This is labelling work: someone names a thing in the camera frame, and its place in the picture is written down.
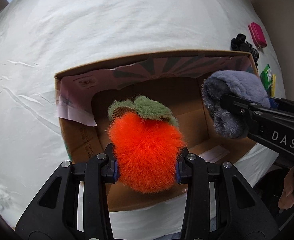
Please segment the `person's right hand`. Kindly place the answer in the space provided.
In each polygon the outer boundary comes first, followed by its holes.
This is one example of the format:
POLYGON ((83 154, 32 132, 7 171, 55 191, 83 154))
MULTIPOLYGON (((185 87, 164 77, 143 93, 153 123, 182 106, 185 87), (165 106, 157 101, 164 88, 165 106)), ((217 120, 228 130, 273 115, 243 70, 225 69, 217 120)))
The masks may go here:
POLYGON ((294 205, 294 167, 290 169, 284 179, 284 189, 278 201, 278 207, 287 210, 294 205))

